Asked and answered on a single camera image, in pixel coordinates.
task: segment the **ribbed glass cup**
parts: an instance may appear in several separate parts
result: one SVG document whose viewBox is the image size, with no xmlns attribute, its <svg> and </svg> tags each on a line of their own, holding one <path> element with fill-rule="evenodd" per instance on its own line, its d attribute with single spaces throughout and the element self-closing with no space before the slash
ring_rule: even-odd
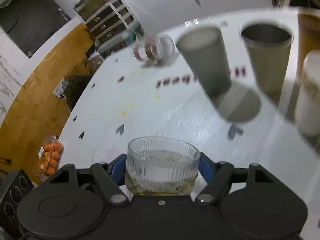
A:
<svg viewBox="0 0 320 240">
<path fill-rule="evenodd" d="M 125 184 L 136 195 L 190 194 L 199 158 L 199 150 L 183 141 L 136 138 L 128 144 Z"/>
</svg>

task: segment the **wooden floor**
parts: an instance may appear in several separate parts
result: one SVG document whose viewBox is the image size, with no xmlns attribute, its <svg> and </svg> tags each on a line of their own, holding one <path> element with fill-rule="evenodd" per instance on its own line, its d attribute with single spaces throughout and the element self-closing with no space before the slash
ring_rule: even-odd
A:
<svg viewBox="0 0 320 240">
<path fill-rule="evenodd" d="M 52 92 L 60 80 L 71 74 L 89 74 L 84 67 L 85 52 L 93 45 L 80 24 L 70 32 L 30 75 L 9 109 L 0 128 L 0 157 L 12 159 L 12 166 L 0 163 L 5 171 L 24 169 L 39 182 L 32 169 L 44 136 L 60 135 L 70 113 L 64 98 Z"/>
</svg>

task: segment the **white table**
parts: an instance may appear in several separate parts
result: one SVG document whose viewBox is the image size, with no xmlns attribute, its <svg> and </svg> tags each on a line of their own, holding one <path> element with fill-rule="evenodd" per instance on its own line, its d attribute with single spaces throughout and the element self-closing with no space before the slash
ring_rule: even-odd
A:
<svg viewBox="0 0 320 240">
<path fill-rule="evenodd" d="M 60 166 L 74 163 L 77 168 L 85 168 L 99 161 L 110 162 L 126 153 L 128 142 L 136 137 L 180 139 L 193 144 L 213 161 L 228 161 L 235 167 L 263 165 L 306 202 L 309 216 L 301 236 L 319 240 L 320 158 L 294 123 L 283 115 L 288 110 L 296 76 L 297 12 L 246 10 L 189 21 L 164 32 L 176 41 L 186 28 L 221 26 L 234 89 L 220 104 L 220 110 L 237 120 L 242 116 L 237 114 L 241 113 L 239 107 L 242 113 L 254 114 L 260 106 L 254 118 L 237 124 L 244 130 L 242 136 L 228 138 L 231 122 L 218 113 L 199 82 L 193 80 L 181 55 L 171 66 L 143 68 L 129 47 L 108 57 L 84 90 L 60 136 L 65 145 Z M 281 21 L 295 33 L 278 109 L 257 88 L 249 56 L 239 37 L 241 26 L 256 20 Z M 235 68 L 239 66 L 241 70 L 242 65 L 246 66 L 246 76 L 240 71 L 236 77 Z M 180 82 L 156 88 L 159 80 L 186 74 L 191 74 L 188 85 Z M 121 76 L 124 80 L 117 82 Z M 123 135 L 116 134 L 122 124 Z M 200 192 L 204 186 L 199 178 L 195 191 Z"/>
</svg>

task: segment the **plastic container of oranges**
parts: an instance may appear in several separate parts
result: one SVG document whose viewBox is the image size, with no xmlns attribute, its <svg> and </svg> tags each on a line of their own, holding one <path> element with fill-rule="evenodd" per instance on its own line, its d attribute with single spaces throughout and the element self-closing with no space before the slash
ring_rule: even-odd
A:
<svg viewBox="0 0 320 240">
<path fill-rule="evenodd" d="M 57 171 L 62 153 L 63 144 L 59 142 L 55 134 L 49 135 L 42 140 L 38 153 L 40 159 L 34 169 L 42 180 Z"/>
</svg>

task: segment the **metal bolt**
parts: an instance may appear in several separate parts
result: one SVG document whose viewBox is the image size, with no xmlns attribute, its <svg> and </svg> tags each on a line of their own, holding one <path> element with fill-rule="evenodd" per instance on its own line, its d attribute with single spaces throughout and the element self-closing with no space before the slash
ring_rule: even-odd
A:
<svg viewBox="0 0 320 240">
<path fill-rule="evenodd" d="M 116 194 L 116 195 L 113 195 L 110 199 L 113 203 L 119 204 L 124 202 L 127 198 L 124 195 Z"/>
<path fill-rule="evenodd" d="M 198 196 L 198 200 L 202 203 L 209 203 L 213 200 L 213 196 L 209 194 L 201 194 Z"/>
<path fill-rule="evenodd" d="M 166 204 L 166 201 L 164 201 L 164 200 L 158 201 L 158 205 L 160 205 L 160 206 L 164 206 L 165 204 Z"/>
</svg>

